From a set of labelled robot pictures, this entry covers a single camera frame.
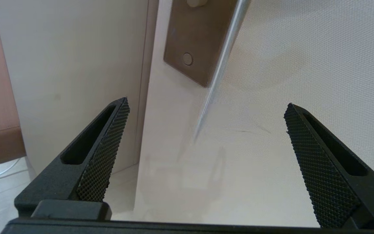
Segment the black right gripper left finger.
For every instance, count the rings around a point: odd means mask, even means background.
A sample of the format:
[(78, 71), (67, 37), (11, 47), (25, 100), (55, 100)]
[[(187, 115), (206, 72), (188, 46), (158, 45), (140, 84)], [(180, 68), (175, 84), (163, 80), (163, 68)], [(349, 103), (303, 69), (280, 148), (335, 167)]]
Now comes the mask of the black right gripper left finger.
[(126, 97), (110, 102), (14, 200), (30, 217), (43, 200), (102, 202), (130, 113)]

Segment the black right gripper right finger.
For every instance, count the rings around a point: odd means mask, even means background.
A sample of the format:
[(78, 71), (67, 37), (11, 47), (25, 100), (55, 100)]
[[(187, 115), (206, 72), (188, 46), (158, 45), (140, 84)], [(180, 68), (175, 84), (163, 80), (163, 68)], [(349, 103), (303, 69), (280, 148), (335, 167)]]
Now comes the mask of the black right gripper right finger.
[(374, 229), (374, 170), (306, 109), (284, 119), (320, 227)]

